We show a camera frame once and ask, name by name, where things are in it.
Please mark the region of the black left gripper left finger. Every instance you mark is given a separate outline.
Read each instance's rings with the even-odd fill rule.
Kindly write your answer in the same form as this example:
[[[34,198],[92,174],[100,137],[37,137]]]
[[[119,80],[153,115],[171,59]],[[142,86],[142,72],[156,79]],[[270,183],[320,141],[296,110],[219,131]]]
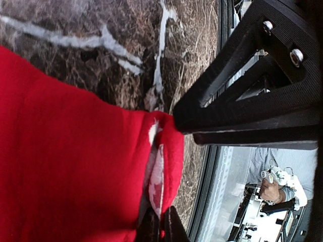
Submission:
[[[158,242],[160,220],[150,207],[146,210],[140,226],[136,230],[136,242]]]

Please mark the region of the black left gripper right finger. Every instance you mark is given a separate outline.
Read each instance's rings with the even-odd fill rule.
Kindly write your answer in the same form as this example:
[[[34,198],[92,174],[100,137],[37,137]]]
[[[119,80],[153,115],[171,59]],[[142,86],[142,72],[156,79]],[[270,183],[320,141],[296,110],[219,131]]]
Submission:
[[[165,212],[164,231],[164,241],[166,242],[190,242],[174,206],[170,206]]]

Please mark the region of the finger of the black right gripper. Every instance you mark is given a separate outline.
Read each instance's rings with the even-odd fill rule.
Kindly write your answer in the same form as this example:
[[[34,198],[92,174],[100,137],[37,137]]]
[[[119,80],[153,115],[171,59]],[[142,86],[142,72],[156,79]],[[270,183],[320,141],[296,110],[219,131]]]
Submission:
[[[253,1],[218,56],[174,108],[197,144],[318,146],[321,49],[317,1]]]

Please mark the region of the red santa sock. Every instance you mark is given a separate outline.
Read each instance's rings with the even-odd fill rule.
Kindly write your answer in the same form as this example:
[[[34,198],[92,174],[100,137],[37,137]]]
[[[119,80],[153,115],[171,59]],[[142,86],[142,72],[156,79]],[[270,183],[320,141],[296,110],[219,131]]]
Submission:
[[[1,48],[1,241],[136,241],[180,186],[171,115],[130,111]]]

